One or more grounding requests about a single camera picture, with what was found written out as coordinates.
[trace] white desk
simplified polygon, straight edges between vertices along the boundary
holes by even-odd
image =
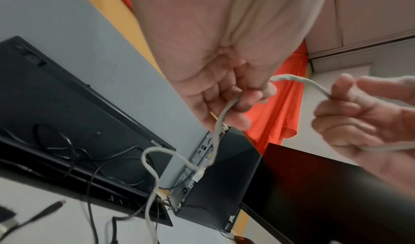
[[[2,244],[93,244],[85,202],[3,177],[0,177],[0,192],[0,205],[16,211],[18,222],[29,219],[56,201],[65,199],[67,202],[56,213],[12,233]],[[96,205],[92,209],[99,243],[107,244],[112,235],[112,216],[123,214]],[[216,230],[178,218],[173,211],[169,211],[169,215],[173,227],[159,224],[160,244],[234,244]],[[120,244],[151,243],[144,219],[133,218],[117,225]]]

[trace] hand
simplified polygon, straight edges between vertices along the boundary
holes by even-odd
[[[332,87],[332,99],[317,107],[312,126],[338,153],[415,196],[415,150],[374,153],[357,146],[415,141],[415,109],[373,96],[415,105],[415,77],[381,79],[343,74]]]
[[[324,0],[132,0],[167,80],[210,131],[225,122],[250,127],[243,114],[276,93],[269,78],[300,45]]]

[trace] yellow wall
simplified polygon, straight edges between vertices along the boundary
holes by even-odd
[[[116,29],[161,73],[133,13],[121,0],[90,0]]]

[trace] white ethernet cable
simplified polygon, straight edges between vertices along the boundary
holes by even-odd
[[[295,76],[295,75],[291,75],[291,74],[285,74],[285,75],[276,75],[276,76],[273,76],[273,77],[270,78],[270,82],[276,82],[276,81],[280,81],[280,80],[293,80],[293,81],[303,83],[304,85],[310,85],[313,88],[320,91],[327,98],[331,98],[330,92],[328,92],[325,88],[323,88],[322,86],[320,86],[316,82],[314,82],[310,79],[307,79],[305,77]],[[215,124],[215,130],[214,130],[214,133],[213,133],[213,145],[212,145],[213,146],[213,152],[212,152],[212,155],[211,155],[210,159],[205,163],[205,165],[203,165],[201,167],[198,167],[198,166],[190,163],[189,160],[187,160],[186,158],[184,158],[183,156],[181,156],[177,152],[172,151],[170,149],[160,148],[160,147],[147,148],[141,154],[141,163],[143,163],[143,166],[148,170],[148,172],[156,180],[155,185],[154,185],[154,189],[150,193],[150,196],[149,196],[148,201],[147,201],[146,209],[145,209],[145,212],[144,212],[144,216],[145,216],[145,219],[146,219],[146,224],[147,224],[148,230],[150,232],[153,244],[157,244],[158,240],[157,240],[156,228],[154,227],[153,223],[150,220],[150,207],[153,204],[154,200],[156,199],[157,191],[159,190],[160,179],[159,179],[159,176],[157,175],[156,171],[147,163],[146,155],[148,153],[151,153],[151,152],[162,152],[162,153],[170,154],[170,155],[176,156],[179,159],[181,159],[186,164],[186,166],[188,166],[192,170],[196,171],[196,174],[198,174],[198,175],[203,174],[204,171],[206,170],[206,168],[213,165],[213,163],[215,162],[215,158],[216,158],[216,155],[217,155],[217,150],[218,150],[218,147],[219,147],[219,135],[220,135],[221,130],[222,130],[222,123],[223,123],[223,119],[225,117],[225,114],[238,101],[239,101],[239,97],[229,101],[226,104],[225,108],[220,113],[220,115],[218,116],[216,124]],[[362,149],[362,150],[365,150],[365,151],[370,151],[370,152],[391,152],[391,151],[400,151],[400,150],[410,150],[410,149],[415,149],[415,142],[405,143],[405,144],[394,144],[394,145],[393,144],[386,144],[386,145],[380,145],[380,146],[359,146],[359,148]]]

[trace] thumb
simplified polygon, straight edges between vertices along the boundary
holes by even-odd
[[[362,76],[358,87],[372,96],[401,100],[415,105],[415,76],[380,78]]]

